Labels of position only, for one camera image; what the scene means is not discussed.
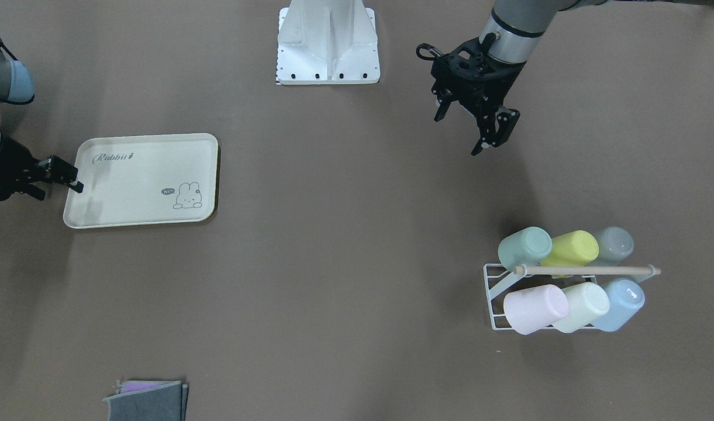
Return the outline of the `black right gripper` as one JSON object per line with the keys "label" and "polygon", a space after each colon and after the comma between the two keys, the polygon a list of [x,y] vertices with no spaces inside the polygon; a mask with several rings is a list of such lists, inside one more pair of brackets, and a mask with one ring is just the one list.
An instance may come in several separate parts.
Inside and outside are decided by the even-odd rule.
{"label": "black right gripper", "polygon": [[27,194],[43,202],[46,191],[33,185],[38,181],[65,185],[76,194],[84,191],[84,184],[78,180],[77,167],[56,155],[40,161],[27,147],[3,135],[0,143],[0,202],[13,194]]}

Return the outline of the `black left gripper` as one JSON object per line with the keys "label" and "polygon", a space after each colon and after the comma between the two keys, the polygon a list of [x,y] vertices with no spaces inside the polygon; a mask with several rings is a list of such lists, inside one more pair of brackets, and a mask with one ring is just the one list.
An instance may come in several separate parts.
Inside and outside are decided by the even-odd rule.
{"label": "black left gripper", "polygon": [[472,156],[507,142],[520,118],[520,111],[504,102],[525,63],[509,64],[493,57],[490,50],[494,43],[490,37],[483,41],[474,38],[450,53],[430,47],[431,92],[437,102],[433,120],[443,120],[455,102],[476,116],[480,138]]}

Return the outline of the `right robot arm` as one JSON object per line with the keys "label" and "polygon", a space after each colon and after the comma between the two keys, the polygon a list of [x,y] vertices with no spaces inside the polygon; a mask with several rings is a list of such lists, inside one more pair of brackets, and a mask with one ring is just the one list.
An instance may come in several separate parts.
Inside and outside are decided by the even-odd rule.
{"label": "right robot arm", "polygon": [[[24,106],[34,100],[30,70],[6,47],[0,37],[0,103]],[[60,184],[81,194],[78,168],[56,155],[44,160],[34,157],[28,147],[0,131],[0,202],[13,194],[26,194],[42,201],[46,192],[37,183]]]}

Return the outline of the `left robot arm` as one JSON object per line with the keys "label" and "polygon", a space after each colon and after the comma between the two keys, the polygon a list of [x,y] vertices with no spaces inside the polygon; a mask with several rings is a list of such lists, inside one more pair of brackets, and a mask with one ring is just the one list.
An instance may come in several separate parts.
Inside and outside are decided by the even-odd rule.
{"label": "left robot arm", "polygon": [[597,1],[496,1],[481,34],[443,53],[427,43],[416,46],[419,59],[432,62],[431,91],[439,122],[453,103],[476,120],[480,138],[472,156],[508,141],[520,112],[504,105],[527,60],[554,17],[564,11],[597,6]]}

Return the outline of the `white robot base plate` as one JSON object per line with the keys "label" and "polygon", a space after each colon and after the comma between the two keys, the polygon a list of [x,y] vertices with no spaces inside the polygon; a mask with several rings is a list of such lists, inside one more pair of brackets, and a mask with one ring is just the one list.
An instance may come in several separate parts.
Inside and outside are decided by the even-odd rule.
{"label": "white robot base plate", "polygon": [[275,82],[376,84],[381,79],[375,11],[362,1],[292,1],[278,13]]}

